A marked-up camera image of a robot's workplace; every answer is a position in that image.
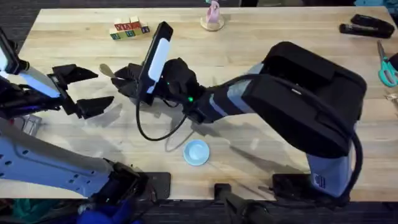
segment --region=scissors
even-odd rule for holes
[[[389,62],[380,40],[377,41],[377,49],[379,51],[381,60],[381,69],[379,71],[379,77],[381,81],[388,87],[394,87],[398,85],[398,72]]]

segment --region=wooden table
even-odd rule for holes
[[[129,62],[141,63],[152,34],[134,40],[113,41],[108,35],[115,17],[137,15],[154,31],[167,21],[174,28],[169,58],[181,57],[205,86],[220,84],[260,62],[269,49],[287,40],[340,64],[368,83],[363,116],[357,130],[364,148],[361,176],[351,193],[355,201],[398,200],[398,120],[394,105],[384,99],[377,77],[380,67],[376,40],[343,35],[340,23],[356,14],[378,17],[393,24],[384,7],[270,7],[222,8],[226,26],[207,32],[199,23],[206,9],[44,9],[23,46],[20,57],[39,70],[76,63],[99,73],[107,63],[113,70]],[[397,32],[382,41],[386,54],[398,52]],[[192,126],[187,121],[167,141],[149,142],[138,132],[135,107],[117,93],[108,77],[100,75],[70,85],[74,100],[114,95],[105,114],[88,120],[63,111],[39,113],[44,125],[38,138],[88,156],[134,164],[144,171],[172,174],[170,198],[211,199],[213,185],[228,182],[244,198],[273,199],[268,191],[274,173],[308,172],[305,154],[288,145],[254,114],[222,119],[214,124]],[[143,127],[161,136],[170,123],[181,118],[157,102],[141,112]],[[203,139],[211,149],[210,160],[201,167],[183,159],[184,144]],[[62,189],[9,180],[0,182],[0,197],[80,198]]]

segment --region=stack of blocks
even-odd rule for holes
[[[148,25],[141,24],[137,16],[116,19],[114,27],[109,30],[109,34],[114,40],[135,37],[149,32]]]

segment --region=black stapler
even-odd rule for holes
[[[395,28],[390,23],[370,16],[356,14],[351,19],[352,24],[340,24],[342,34],[363,35],[388,39]]]

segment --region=small bowl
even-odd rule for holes
[[[204,141],[192,140],[185,145],[183,156],[191,166],[200,166],[209,159],[210,149]]]

